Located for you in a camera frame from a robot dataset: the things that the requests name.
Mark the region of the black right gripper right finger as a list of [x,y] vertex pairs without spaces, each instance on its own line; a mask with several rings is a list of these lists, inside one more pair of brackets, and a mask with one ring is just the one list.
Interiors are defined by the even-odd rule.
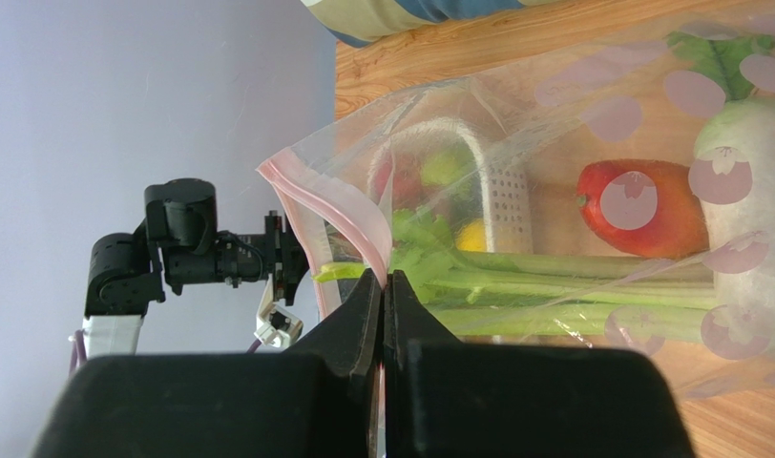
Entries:
[[385,288],[390,457],[691,457],[669,387],[622,349],[463,343]]

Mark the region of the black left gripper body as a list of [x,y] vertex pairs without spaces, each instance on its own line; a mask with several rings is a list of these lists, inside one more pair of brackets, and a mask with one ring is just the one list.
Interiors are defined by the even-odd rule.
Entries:
[[238,288],[243,282],[271,279],[276,301],[292,306],[298,286],[308,272],[306,253],[286,216],[271,210],[262,234],[225,232],[228,267],[225,282]]

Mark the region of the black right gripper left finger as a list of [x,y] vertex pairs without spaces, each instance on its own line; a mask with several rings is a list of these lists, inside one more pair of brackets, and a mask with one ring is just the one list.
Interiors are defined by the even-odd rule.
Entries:
[[279,353],[95,358],[71,377],[36,457],[374,457],[382,286]]

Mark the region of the green celery stalk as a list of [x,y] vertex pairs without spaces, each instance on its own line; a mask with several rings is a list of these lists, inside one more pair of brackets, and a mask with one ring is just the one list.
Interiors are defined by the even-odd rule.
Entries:
[[600,336],[609,319],[696,342],[716,304],[713,275],[699,263],[603,256],[460,251],[441,215],[392,214],[389,272],[403,272],[419,302],[460,336]]

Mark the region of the red orange mango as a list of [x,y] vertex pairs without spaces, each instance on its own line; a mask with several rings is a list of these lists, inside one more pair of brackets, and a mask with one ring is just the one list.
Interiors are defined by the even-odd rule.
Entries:
[[576,197],[588,228],[610,246],[644,258],[681,259],[709,248],[689,168],[648,159],[587,165]]

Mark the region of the clear pink zip top bag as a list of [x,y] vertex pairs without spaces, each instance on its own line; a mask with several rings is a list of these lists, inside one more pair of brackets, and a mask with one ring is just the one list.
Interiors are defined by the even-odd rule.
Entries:
[[[453,117],[481,134],[495,128],[526,156],[534,251],[549,256],[603,256],[699,263],[713,275],[725,265],[709,248],[681,259],[627,254],[597,237],[578,208],[576,184],[589,164],[648,159],[689,168],[698,133],[723,92],[690,72],[668,45],[675,31],[710,36],[775,36],[775,1],[753,1],[743,10],[687,15],[642,26],[597,42],[522,59],[449,81],[383,96],[326,126],[259,167],[272,185],[302,244],[323,316],[348,297],[366,269],[383,279],[392,259],[390,184],[368,194],[368,172],[378,147],[399,130],[436,117]],[[477,182],[443,192],[424,186],[415,209],[461,224],[481,216]],[[687,398],[775,387],[775,358],[760,348],[723,340],[710,329],[723,311],[717,300],[699,326],[696,342],[670,340],[609,319],[600,336],[489,335],[469,340],[511,344],[567,344],[629,348],[650,356]]]

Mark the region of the white radish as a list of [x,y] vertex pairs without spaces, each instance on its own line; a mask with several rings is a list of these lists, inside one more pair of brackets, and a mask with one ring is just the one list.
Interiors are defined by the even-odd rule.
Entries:
[[709,327],[775,358],[775,36],[675,31],[667,41],[723,92],[695,140],[690,178],[725,263],[715,271],[724,309]]

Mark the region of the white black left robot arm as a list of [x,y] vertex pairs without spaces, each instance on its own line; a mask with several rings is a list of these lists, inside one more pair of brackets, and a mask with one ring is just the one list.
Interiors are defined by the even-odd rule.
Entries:
[[309,266],[286,217],[270,211],[261,234],[221,230],[215,186],[191,177],[147,187],[144,211],[134,232],[104,236],[92,248],[83,323],[69,338],[71,373],[91,358],[135,354],[150,304],[186,285],[261,281],[249,350],[286,349],[300,339],[304,324],[288,309]]

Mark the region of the red apple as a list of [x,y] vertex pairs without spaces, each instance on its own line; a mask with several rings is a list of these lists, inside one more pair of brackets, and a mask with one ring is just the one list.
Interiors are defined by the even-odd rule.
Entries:
[[386,159],[373,178],[373,190],[380,196],[390,184],[390,202],[394,209],[415,209],[422,200],[424,186],[420,166],[413,156]]

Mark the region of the yellow bell pepper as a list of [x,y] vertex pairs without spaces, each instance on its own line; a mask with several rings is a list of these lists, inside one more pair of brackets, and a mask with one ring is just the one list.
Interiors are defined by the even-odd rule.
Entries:
[[474,219],[458,232],[455,246],[464,252],[483,253],[488,251],[486,227],[482,219]]

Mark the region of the green pear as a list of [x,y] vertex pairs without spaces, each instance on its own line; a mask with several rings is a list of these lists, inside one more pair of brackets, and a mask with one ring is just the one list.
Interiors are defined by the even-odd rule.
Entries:
[[450,147],[429,155],[422,163],[420,177],[426,187],[469,189],[473,173],[472,151]]

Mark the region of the white plastic basket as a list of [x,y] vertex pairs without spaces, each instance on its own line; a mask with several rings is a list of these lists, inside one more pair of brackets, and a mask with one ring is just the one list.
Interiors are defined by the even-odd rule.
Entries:
[[435,186],[433,200],[441,201],[443,192],[454,191],[466,179],[477,182],[480,194],[485,242],[494,253],[532,254],[533,229],[528,179],[523,167],[526,156],[511,149],[505,135],[495,128],[481,134],[477,128],[453,117],[436,117],[405,127],[391,135],[388,142],[377,148],[370,163],[368,194],[379,197],[393,174],[390,149],[399,146],[424,146],[430,156],[438,158],[448,151],[464,161],[465,174],[449,184]]

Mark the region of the checkered blue beige pillow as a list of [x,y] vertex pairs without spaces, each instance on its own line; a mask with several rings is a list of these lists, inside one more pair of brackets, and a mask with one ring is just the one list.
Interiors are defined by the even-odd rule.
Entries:
[[550,0],[304,0],[303,5],[340,42],[364,48],[405,31],[451,20],[550,4]]

